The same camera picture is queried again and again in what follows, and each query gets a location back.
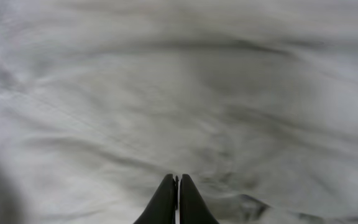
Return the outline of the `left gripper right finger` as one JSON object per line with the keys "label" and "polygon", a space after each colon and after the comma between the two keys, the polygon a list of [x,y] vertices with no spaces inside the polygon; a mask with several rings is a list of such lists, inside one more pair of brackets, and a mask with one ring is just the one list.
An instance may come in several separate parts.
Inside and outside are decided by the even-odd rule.
{"label": "left gripper right finger", "polygon": [[188,174],[180,182],[180,224],[219,224]]}

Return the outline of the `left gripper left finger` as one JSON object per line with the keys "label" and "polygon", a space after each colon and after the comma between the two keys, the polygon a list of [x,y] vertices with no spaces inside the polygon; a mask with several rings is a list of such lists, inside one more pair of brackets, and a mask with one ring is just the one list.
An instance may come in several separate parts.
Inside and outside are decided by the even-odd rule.
{"label": "left gripper left finger", "polygon": [[177,210],[177,178],[167,174],[134,224],[174,224]]}

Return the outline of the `grey shorts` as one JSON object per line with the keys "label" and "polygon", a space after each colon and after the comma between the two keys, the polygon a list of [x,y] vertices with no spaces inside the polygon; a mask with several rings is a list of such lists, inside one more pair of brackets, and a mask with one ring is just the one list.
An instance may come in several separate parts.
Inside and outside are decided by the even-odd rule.
{"label": "grey shorts", "polygon": [[0,223],[358,223],[358,1],[0,1]]}

